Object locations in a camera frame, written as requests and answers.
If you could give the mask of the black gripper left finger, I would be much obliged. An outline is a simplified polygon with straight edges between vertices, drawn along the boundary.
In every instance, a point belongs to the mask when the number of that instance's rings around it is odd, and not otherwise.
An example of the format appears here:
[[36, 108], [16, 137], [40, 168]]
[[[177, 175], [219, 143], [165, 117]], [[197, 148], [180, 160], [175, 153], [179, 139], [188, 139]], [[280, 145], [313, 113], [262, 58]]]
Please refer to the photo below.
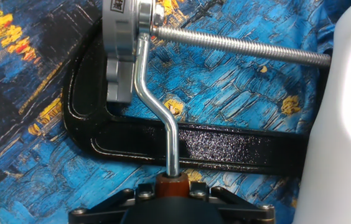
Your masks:
[[137, 203], [156, 197], [152, 183], [136, 189], [123, 189], [92, 208], [75, 208], [68, 213], [69, 224], [121, 223], [127, 210]]

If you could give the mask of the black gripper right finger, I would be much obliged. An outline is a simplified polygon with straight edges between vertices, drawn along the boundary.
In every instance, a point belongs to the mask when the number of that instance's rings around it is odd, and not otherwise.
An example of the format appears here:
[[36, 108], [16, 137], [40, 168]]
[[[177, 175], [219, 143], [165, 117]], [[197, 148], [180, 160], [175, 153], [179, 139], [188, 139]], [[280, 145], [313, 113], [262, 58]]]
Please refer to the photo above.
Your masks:
[[223, 187], [210, 188], [204, 182], [191, 182], [189, 197], [213, 205], [224, 223], [276, 223], [273, 205], [253, 205]]

